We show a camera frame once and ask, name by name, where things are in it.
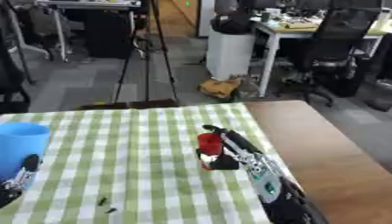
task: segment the tripod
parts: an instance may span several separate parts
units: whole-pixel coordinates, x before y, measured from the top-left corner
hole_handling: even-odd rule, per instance
[[[174,101],[178,102],[179,99],[177,97],[176,88],[174,87],[175,79],[172,75],[172,68],[170,66],[169,57],[167,54],[168,53],[167,45],[165,43],[164,34],[162,32],[162,26],[159,21],[159,11],[158,11],[156,0],[147,0],[146,7],[147,7],[146,34],[144,37],[146,40],[145,56],[144,56],[144,59],[145,59],[145,77],[144,77],[145,78],[145,101],[146,102],[150,101],[150,61],[151,61],[150,43],[151,43],[151,10],[152,10],[153,16],[155,18],[155,22],[157,24],[157,31],[158,31],[160,44],[162,47],[162,51],[164,53],[164,63],[166,64],[167,73],[169,75],[169,81],[171,83],[171,91],[173,92]],[[133,27],[133,29],[134,29],[134,31],[132,32],[132,34],[131,34],[132,36],[130,38],[131,49],[129,49],[129,55],[126,58],[126,60],[124,61],[124,65],[122,67],[122,75],[120,76],[120,79],[117,82],[118,88],[115,93],[114,103],[116,103],[118,101],[118,97],[120,95],[120,92],[121,92],[121,89],[123,86],[125,74],[127,72],[128,64],[130,63],[130,58],[132,56],[132,53],[135,51],[135,47],[133,46],[133,42],[135,40],[135,36],[137,35],[137,29],[135,27]]]

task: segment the table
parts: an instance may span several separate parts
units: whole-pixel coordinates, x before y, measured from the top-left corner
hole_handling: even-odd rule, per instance
[[[106,10],[106,11],[129,11],[130,33],[135,28],[134,9],[142,6],[138,0],[129,0],[123,2],[98,2],[98,1],[51,1],[51,0],[37,0],[36,3],[45,7],[54,8],[54,20],[56,21],[57,32],[59,35],[59,42],[61,47],[61,58],[63,61],[68,62],[67,47],[60,22],[59,9],[73,9],[73,10]]]
[[[259,96],[264,97],[267,91],[267,86],[270,82],[270,75],[272,67],[275,63],[275,57],[277,55],[277,50],[279,49],[280,39],[308,39],[318,28],[306,28],[306,29],[288,29],[282,26],[271,27],[265,23],[257,23],[255,28],[260,32],[264,32],[269,35],[269,40],[267,42],[267,48],[269,52],[266,58],[264,69],[262,71],[261,83],[259,87]],[[387,34],[386,31],[380,31],[372,29],[364,37],[364,39],[374,39],[373,47],[369,53],[370,56],[375,54],[378,45],[382,42],[382,37]]]
[[[8,121],[52,134],[34,184],[0,210],[1,223],[270,224],[245,170],[200,169],[206,123],[240,132],[294,180],[241,103],[0,116]],[[107,205],[97,206],[103,196]]]
[[[392,176],[302,101],[248,110],[332,224],[392,223]]]

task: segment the white wall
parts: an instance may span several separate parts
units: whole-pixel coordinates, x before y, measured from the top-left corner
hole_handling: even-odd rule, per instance
[[[215,0],[201,0],[199,37],[208,37],[210,21],[214,17]]]

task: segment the red cup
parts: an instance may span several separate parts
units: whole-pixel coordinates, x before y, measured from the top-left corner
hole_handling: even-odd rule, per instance
[[[214,133],[205,133],[198,136],[199,149],[208,156],[219,156],[222,152],[221,148],[221,137]],[[203,162],[202,167],[211,171]]]

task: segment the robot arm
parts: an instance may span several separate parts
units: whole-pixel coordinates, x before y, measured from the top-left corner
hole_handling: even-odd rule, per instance
[[[247,170],[252,186],[270,221],[275,224],[328,223],[297,184],[289,181],[276,162],[259,151],[251,142],[233,130],[213,125],[204,125],[203,128],[220,136],[223,147],[233,154],[230,164],[241,163]],[[200,151],[198,154],[205,165],[210,165],[213,170],[220,170],[219,164],[223,153],[218,157],[202,155]]]

